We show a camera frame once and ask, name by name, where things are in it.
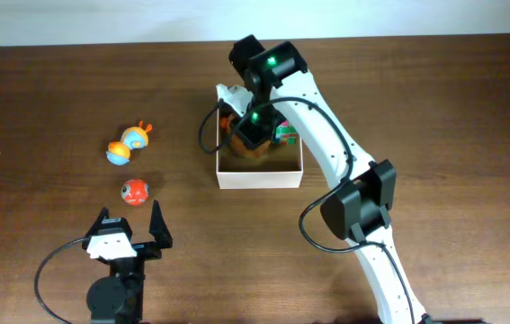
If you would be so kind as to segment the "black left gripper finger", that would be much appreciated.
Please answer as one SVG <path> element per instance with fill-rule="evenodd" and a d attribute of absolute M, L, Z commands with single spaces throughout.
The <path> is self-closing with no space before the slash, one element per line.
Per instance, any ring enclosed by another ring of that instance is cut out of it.
<path fill-rule="evenodd" d="M 109 210 L 106 207 L 103 207 L 97 216 L 94 224 L 87 231 L 88 234 L 96 234 L 98 230 L 103 225 L 103 221 L 109 218 Z"/>
<path fill-rule="evenodd" d="M 166 226 L 158 200 L 153 201 L 149 233 L 153 236 L 160 249 L 173 247 L 173 238 Z"/>

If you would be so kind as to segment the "colourful puzzle cube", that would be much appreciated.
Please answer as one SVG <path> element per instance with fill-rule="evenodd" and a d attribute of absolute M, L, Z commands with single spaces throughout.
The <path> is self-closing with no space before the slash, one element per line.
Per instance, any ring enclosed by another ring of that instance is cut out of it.
<path fill-rule="evenodd" d="M 294 126 L 288 121 L 278 124 L 273 134 L 273 144 L 277 145 L 295 145 L 299 134 Z"/>

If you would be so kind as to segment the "orange blue duck toy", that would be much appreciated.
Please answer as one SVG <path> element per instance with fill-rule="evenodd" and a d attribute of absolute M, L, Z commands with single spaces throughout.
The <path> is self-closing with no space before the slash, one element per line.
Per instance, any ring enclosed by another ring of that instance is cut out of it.
<path fill-rule="evenodd" d="M 106 158 L 115 166 L 124 166 L 130 162 L 131 151 L 143 149 L 149 143 L 148 134 L 153 130 L 151 123 L 140 121 L 137 126 L 126 129 L 119 141 L 110 142 L 105 152 Z"/>

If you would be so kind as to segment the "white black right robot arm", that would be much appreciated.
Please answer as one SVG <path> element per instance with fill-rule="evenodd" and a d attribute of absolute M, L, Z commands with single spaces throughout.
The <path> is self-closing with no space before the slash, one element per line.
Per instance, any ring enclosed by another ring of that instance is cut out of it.
<path fill-rule="evenodd" d="M 327 180 L 328 192 L 299 220 L 320 209 L 333 235 L 345 242 L 342 253 L 358 258 L 381 322 L 427 322 L 430 317 L 408 282 L 393 240 L 394 166 L 376 161 L 344 129 L 291 42 L 265 49 L 249 35 L 234 43 L 228 59 L 244 82 L 227 100 L 239 121 L 254 122 L 263 109 L 273 108 L 296 129 Z"/>

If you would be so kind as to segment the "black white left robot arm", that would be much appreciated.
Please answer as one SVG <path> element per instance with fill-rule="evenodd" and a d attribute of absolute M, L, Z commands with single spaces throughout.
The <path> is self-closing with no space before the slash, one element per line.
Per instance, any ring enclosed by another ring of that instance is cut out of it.
<path fill-rule="evenodd" d="M 151 241 L 133 243 L 125 218 L 112 218 L 103 208 L 82 244 L 89 257 L 109 266 L 109 274 L 95 281 L 86 295 L 92 323 L 137 324 L 143 320 L 145 264 L 158 260 L 173 246 L 158 201 L 149 223 Z"/>

